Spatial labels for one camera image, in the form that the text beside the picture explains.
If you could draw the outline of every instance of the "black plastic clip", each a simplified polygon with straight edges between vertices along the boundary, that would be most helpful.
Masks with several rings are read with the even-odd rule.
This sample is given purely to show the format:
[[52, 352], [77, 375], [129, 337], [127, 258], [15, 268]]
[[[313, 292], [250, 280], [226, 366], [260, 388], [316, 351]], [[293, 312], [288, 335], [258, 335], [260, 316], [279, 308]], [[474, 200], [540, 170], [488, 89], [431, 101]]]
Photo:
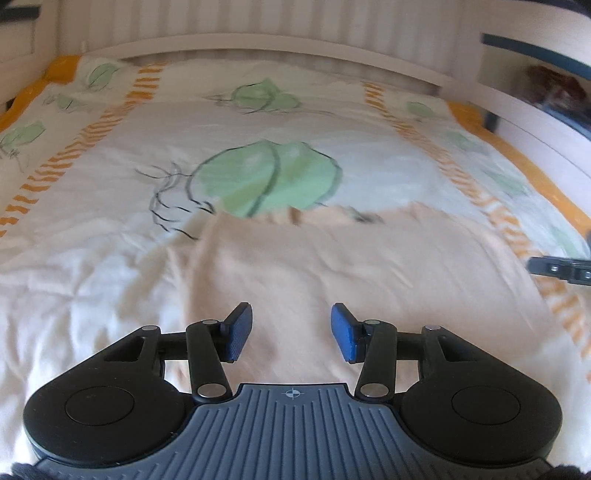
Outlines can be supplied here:
[[576, 285], [591, 286], [591, 260], [560, 257], [531, 257], [527, 271], [534, 275], [559, 278]]

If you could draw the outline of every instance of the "green flower illustration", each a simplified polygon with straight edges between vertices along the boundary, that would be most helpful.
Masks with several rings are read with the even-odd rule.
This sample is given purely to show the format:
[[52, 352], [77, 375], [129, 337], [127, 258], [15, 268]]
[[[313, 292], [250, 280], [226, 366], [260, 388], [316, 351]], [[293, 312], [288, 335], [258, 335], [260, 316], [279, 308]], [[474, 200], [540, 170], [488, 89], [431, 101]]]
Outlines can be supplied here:
[[302, 142], [261, 140], [221, 152], [198, 166], [187, 182], [193, 198], [198, 182], [240, 217], [285, 207], [307, 209], [331, 196], [342, 179], [332, 158]]
[[566, 253], [567, 257], [570, 258], [581, 258], [583, 256], [582, 252], [575, 246], [569, 236], [564, 233], [562, 230], [559, 230], [555, 226], [550, 227], [550, 231], [552, 231], [552, 236], [556, 239], [556, 242], [562, 247], [564, 253]]
[[517, 179], [489, 170], [485, 170], [485, 173], [495, 181], [503, 192], [510, 196], [529, 195], [530, 193], [528, 186]]
[[59, 110], [64, 112], [72, 112], [77, 110], [79, 107], [83, 106], [84, 104], [75, 98], [70, 96], [64, 95], [62, 93], [58, 93], [57, 95], [50, 95], [45, 100], [43, 100], [43, 105], [49, 105], [55, 102]]
[[411, 114], [419, 116], [421, 118], [435, 117], [435, 112], [424, 103], [407, 102], [406, 107]]
[[92, 90], [102, 90], [112, 80], [119, 67], [113, 63], [104, 63], [92, 70], [88, 75], [87, 85]]
[[269, 79], [252, 85], [242, 85], [232, 92], [229, 99], [222, 96], [214, 96], [212, 99], [216, 100], [218, 105], [231, 103], [239, 109], [246, 110], [246, 113], [288, 112], [301, 106], [295, 95], [282, 92]]
[[44, 131], [45, 127], [40, 121], [24, 127], [17, 127], [0, 140], [0, 151], [10, 157], [16, 156], [19, 153], [17, 147], [31, 143]]
[[464, 152], [484, 153], [484, 150], [479, 143], [471, 140], [460, 132], [447, 131], [443, 134], [443, 136], [446, 140], [448, 140], [449, 143], [455, 145]]

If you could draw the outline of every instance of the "black device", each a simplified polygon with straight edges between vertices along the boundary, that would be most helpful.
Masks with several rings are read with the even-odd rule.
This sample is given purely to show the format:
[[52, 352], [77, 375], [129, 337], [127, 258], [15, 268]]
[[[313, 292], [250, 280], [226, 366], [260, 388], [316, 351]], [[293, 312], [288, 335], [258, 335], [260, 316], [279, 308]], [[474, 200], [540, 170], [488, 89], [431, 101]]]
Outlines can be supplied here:
[[[331, 314], [344, 359], [363, 362], [344, 384], [242, 384], [221, 362], [238, 359], [249, 304], [184, 333], [144, 326], [40, 388], [24, 426], [51, 478], [533, 479], [561, 425], [549, 390], [440, 326], [401, 333]], [[188, 359], [191, 393], [164, 380]], [[397, 360], [420, 380], [395, 393]]]
[[591, 260], [562, 257], [531, 257], [527, 271], [543, 277], [554, 277], [576, 285], [591, 286]]

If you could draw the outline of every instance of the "dark fabric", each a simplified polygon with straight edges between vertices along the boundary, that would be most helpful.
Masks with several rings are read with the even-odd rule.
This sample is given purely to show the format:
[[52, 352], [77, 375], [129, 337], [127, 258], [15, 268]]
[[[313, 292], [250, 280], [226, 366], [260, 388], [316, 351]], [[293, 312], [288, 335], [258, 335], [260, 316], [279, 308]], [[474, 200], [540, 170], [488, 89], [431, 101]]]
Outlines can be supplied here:
[[13, 463], [12, 475], [0, 473], [0, 480], [55, 480], [32, 465]]
[[559, 465], [539, 476], [538, 480], [591, 480], [591, 472], [583, 473], [572, 465]]

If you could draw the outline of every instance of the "metal rivet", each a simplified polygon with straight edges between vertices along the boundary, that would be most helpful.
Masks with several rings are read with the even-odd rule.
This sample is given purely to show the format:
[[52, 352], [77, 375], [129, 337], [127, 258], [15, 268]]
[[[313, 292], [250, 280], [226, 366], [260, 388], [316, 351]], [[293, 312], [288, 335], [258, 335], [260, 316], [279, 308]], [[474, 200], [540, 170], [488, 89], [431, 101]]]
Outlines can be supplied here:
[[366, 383], [365, 385], [361, 386], [359, 391], [369, 398], [385, 397], [390, 392], [389, 388], [381, 383]]
[[218, 398], [226, 394], [226, 387], [219, 383], [206, 383], [197, 389], [197, 395], [203, 398]]

